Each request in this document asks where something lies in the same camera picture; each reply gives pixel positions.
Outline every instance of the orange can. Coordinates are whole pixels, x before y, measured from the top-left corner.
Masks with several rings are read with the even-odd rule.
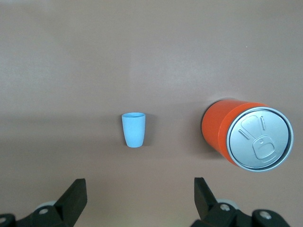
[[[294,143],[292,126],[281,112],[235,99],[218,101],[206,111],[202,134],[227,160],[252,172],[280,165]]]

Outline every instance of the can lid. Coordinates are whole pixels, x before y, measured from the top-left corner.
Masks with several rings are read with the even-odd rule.
[[[281,164],[293,146],[288,119],[269,107],[243,112],[230,126],[227,149],[234,162],[253,172],[267,171]]]

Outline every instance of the gray background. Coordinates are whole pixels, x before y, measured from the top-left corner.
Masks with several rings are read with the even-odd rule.
[[[194,177],[251,214],[303,223],[301,0],[0,0],[0,213],[22,218],[86,178],[76,226],[187,227]],[[262,102],[293,124],[266,173],[204,141],[214,101]],[[147,114],[144,146],[121,114]]]

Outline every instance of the small light blue plastic cup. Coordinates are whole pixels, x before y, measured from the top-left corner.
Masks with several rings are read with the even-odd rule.
[[[145,135],[145,114],[125,113],[122,115],[123,132],[127,146],[142,146]]]

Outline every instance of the cup rim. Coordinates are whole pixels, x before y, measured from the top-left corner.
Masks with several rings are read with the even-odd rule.
[[[130,112],[122,115],[122,117],[126,117],[126,118],[135,118],[135,117],[144,117],[144,116],[145,114],[141,112]]]

